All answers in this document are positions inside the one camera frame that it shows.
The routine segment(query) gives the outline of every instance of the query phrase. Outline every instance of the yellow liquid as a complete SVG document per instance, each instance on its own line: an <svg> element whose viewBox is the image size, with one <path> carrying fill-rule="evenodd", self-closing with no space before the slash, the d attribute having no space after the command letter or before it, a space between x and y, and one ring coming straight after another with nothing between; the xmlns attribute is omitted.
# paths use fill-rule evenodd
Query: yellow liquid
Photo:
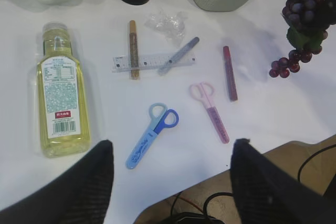
<svg viewBox="0 0 336 224"><path fill-rule="evenodd" d="M44 59L37 65L40 141L47 157L65 156L87 151L90 147L90 129L86 106L85 89L79 61L72 56L70 36L64 29L52 29L43 34ZM76 63L80 134L48 138L45 96L41 64L51 57L65 56Z"/></svg>

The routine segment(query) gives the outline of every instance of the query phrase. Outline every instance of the wooden floor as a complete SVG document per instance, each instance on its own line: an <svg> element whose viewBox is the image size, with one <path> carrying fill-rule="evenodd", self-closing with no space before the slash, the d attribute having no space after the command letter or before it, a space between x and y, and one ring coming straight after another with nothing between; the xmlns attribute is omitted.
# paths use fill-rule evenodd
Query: wooden floor
<svg viewBox="0 0 336 224"><path fill-rule="evenodd" d="M286 144L266 153L265 156L286 173L296 178L299 167L311 154L332 144L336 144L336 136L317 145L302 146L295 143ZM304 185L323 195L335 173L336 148L333 148L316 156L306 165L301 174L301 181ZM181 196L202 208L208 196L220 191L231 192L229 171L185 190ZM149 207L141 213L135 224L155 224L168 217L173 200L174 198L170 197ZM177 201L175 209L178 212L197 212L197 209L182 200ZM208 213L224 221L226 224L240 223L239 215L232 198L217 197L213 199L209 203Z"/></svg>

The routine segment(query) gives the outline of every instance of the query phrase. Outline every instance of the scissors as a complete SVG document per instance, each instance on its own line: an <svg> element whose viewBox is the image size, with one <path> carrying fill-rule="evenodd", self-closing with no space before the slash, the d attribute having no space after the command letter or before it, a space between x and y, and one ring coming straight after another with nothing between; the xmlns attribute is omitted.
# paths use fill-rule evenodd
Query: scissors
<svg viewBox="0 0 336 224"><path fill-rule="evenodd" d="M215 107L214 101L212 99L212 96L214 95L215 92L214 87L207 82L201 82L191 85L189 87L189 90L192 98L194 98L197 101L201 101L203 103L203 106L208 112L208 115L210 116L210 119L214 124L221 141L224 144L227 144L230 141L230 139L223 125L222 119L219 116L218 111Z"/></svg>
<svg viewBox="0 0 336 224"><path fill-rule="evenodd" d="M161 107L163 109L159 116L154 116L153 110L155 107ZM175 115L175 122L172 124L166 124L164 120L170 113ZM164 128L173 128L177 126L179 122L177 112L172 109L167 110L167 106L163 103L155 103L151 105L149 108L149 116L151 117L151 124L144 132L141 139L138 141L131 155L128 157L126 161L126 167L128 169L134 169L138 165L138 163L148 151L149 147L152 145L156 137Z"/></svg>

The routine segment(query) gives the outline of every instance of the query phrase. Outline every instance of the gray pen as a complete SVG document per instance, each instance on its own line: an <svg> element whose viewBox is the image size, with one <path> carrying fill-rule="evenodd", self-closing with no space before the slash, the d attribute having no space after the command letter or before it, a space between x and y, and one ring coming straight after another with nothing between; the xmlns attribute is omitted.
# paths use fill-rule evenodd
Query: gray pen
<svg viewBox="0 0 336 224"><path fill-rule="evenodd" d="M173 65L175 63L177 63L179 60L182 59L183 56L185 56L187 54L187 52L189 52L198 42L199 42L200 38L195 37L193 38L188 44L186 44L184 47L182 47L176 54L174 54L170 60L168 60L164 66L162 66L161 68L158 69L158 74L163 76L166 73L168 73L168 71L173 67Z"/></svg>

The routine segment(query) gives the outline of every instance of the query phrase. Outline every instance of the bottle label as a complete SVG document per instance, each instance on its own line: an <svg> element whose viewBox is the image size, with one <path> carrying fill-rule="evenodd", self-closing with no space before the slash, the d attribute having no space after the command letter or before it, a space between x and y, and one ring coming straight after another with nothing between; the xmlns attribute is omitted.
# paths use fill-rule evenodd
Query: bottle label
<svg viewBox="0 0 336 224"><path fill-rule="evenodd" d="M48 138L80 134L76 63L56 56L41 66Z"/></svg>

